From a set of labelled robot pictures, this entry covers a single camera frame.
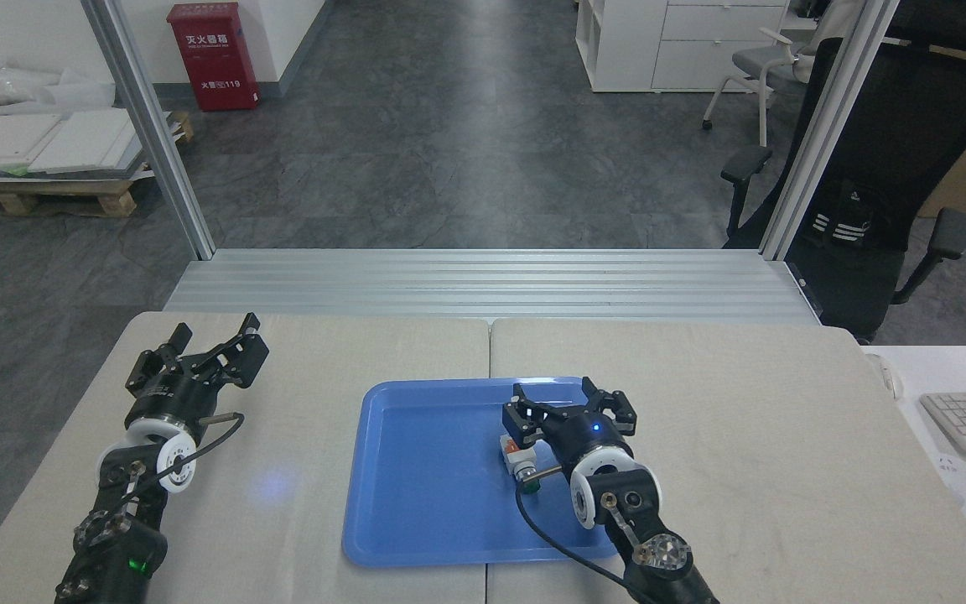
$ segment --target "robotic arm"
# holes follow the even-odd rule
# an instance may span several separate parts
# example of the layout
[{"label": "robotic arm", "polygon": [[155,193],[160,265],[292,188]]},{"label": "robotic arm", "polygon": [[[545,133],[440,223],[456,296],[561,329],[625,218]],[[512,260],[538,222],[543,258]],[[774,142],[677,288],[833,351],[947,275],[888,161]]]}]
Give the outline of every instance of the robotic arm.
[{"label": "robotic arm", "polygon": [[[126,436],[96,464],[99,493],[91,513],[73,531],[73,560],[55,588],[56,604],[139,604],[166,555],[158,531],[170,493],[183,491],[195,459],[241,425],[244,416],[212,416],[227,383],[252,386],[267,346],[256,315],[225,344],[184,355],[192,337],[178,324],[165,344],[143,351],[126,389],[137,398],[126,416]],[[207,425],[236,420],[226,433],[196,450]]]},{"label": "robotic arm", "polygon": [[658,479],[632,458],[625,442],[624,436],[636,433],[636,411],[628,398],[620,390],[600,390],[588,378],[583,390],[586,405],[556,408],[529,400],[520,383],[513,386],[513,398],[503,406],[506,432],[520,450],[545,440],[560,464],[534,475],[518,473],[522,492],[532,492],[533,482],[561,471],[579,523],[586,529],[602,524],[625,561],[624,581],[634,600],[718,604],[695,569],[691,547],[659,518]]}]

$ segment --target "gray tile floor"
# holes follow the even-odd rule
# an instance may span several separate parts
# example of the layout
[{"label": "gray tile floor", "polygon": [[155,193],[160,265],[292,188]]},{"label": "gray tile floor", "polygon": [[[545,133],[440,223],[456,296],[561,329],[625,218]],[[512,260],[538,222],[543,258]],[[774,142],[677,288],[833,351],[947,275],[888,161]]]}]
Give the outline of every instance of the gray tile floor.
[{"label": "gray tile floor", "polygon": [[[195,114],[183,156],[220,246],[724,241],[717,174],[756,140],[747,96],[725,96],[703,133],[705,95],[593,95],[568,0],[330,1],[287,98]],[[771,115],[779,154],[797,107]],[[158,187],[135,195],[122,221],[0,211],[0,523],[124,325],[160,309],[190,260]],[[917,222],[913,248],[929,230]],[[966,257],[891,310],[875,343],[966,344]]]}]

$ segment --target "black cable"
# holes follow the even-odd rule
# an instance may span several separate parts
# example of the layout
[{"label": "black cable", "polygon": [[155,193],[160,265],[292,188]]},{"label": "black cable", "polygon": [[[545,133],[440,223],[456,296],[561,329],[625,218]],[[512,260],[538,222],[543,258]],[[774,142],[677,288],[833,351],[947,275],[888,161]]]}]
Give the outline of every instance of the black cable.
[{"label": "black cable", "polygon": [[528,527],[532,528],[532,531],[536,532],[536,535],[539,535],[539,538],[543,539],[544,542],[547,542],[547,544],[553,547],[553,549],[560,551],[561,554],[567,555],[567,557],[569,557],[571,560],[574,560],[574,562],[579,562],[580,565],[587,566],[588,569],[594,570],[595,573],[601,574],[603,577],[607,578],[607,580],[614,581],[615,584],[624,587],[629,591],[629,593],[635,596],[637,600],[643,601],[644,604],[658,604],[654,599],[652,599],[652,597],[633,587],[633,585],[630,585],[628,581],[622,580],[622,578],[618,577],[617,575],[610,573],[609,570],[603,569],[602,566],[596,565],[595,562],[591,562],[590,560],[584,558],[583,555],[576,554],[575,551],[564,547],[560,543],[557,543],[556,540],[553,540],[552,536],[547,535],[547,532],[543,531],[539,527],[539,524],[535,524],[534,521],[532,521],[532,517],[528,516],[528,511],[524,508],[524,497],[522,497],[521,494],[520,482],[517,482],[517,509],[520,509],[521,516],[524,518],[525,523],[528,523]]},{"label": "black cable", "polygon": [[233,436],[234,432],[237,432],[238,428],[241,428],[241,424],[244,424],[245,414],[231,412],[225,415],[229,416],[227,417],[226,421],[229,421],[229,419],[233,419],[234,422],[233,422],[233,425],[231,425],[230,429],[226,430],[226,432],[223,432],[222,435],[219,435],[218,439],[214,439],[210,443],[207,443],[206,445],[203,446],[203,448],[200,448],[200,450],[196,451],[194,454],[190,456],[185,456],[184,458],[179,459],[178,461],[174,462],[172,466],[166,467],[165,470],[154,475],[153,477],[150,477],[149,479],[147,479],[147,481],[139,482],[137,484],[137,488],[133,489],[133,491],[130,493],[126,493],[126,496],[120,498],[118,503],[116,503],[115,505],[112,505],[110,509],[114,511],[114,509],[123,508],[123,506],[126,506],[129,504],[132,498],[138,496],[139,493],[142,493],[143,491],[148,490],[154,485],[158,485],[158,481],[161,481],[161,479],[164,479],[165,477],[175,473],[177,470],[180,470],[181,467],[184,467],[185,464],[192,462],[193,460],[199,459],[201,456],[206,455],[207,452],[214,450],[215,447],[221,445],[222,443],[225,443],[230,436]]}]

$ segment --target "wooden pallet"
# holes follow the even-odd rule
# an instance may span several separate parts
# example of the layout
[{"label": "wooden pallet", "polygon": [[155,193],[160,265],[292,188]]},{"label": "wooden pallet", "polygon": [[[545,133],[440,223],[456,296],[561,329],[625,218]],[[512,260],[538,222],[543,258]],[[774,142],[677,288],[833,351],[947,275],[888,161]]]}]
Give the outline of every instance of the wooden pallet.
[{"label": "wooden pallet", "polygon": [[129,188],[131,180],[51,180],[0,183],[0,203],[11,216],[26,216],[39,203],[39,195],[95,196],[104,216],[123,218],[137,209]]},{"label": "wooden pallet", "polygon": [[[192,122],[189,122],[189,114],[185,112],[174,112],[171,114],[173,119],[180,123],[174,130],[173,135],[183,133],[184,136],[178,143],[188,143],[192,141],[193,130]],[[3,209],[11,216],[28,216],[32,214],[35,207],[39,205],[39,197],[42,195],[67,195],[67,196],[95,196],[99,201],[99,206],[103,212],[86,210],[81,204],[49,204],[44,210],[49,213],[54,211],[68,211],[70,214],[84,216],[108,216],[111,218],[123,218],[132,214],[137,209],[137,202],[129,189],[133,185],[133,180],[38,180],[16,179],[12,182],[0,182],[0,203]]]}]

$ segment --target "metal pole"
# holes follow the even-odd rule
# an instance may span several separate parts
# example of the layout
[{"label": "metal pole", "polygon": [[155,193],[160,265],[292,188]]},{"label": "metal pole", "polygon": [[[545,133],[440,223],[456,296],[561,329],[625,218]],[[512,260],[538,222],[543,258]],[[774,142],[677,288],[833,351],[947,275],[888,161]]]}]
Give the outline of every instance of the metal pole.
[{"label": "metal pole", "polygon": [[215,255],[215,241],[207,230],[207,222],[200,211],[200,204],[196,203],[189,176],[184,172],[174,139],[166,127],[162,107],[144,69],[137,41],[129,30],[122,5],[118,0],[80,0],[80,4],[84,5],[88,23],[91,23],[91,30],[96,34],[100,49],[103,49],[106,64],[110,66],[118,90],[126,100],[126,110],[137,127],[158,186],[176,211],[192,252],[199,260],[211,260]]},{"label": "metal pole", "polygon": [[866,0],[852,31],[844,37],[808,125],[808,135],[793,161],[781,202],[766,227],[759,247],[764,259],[783,260],[789,253],[898,3],[900,0]]}]

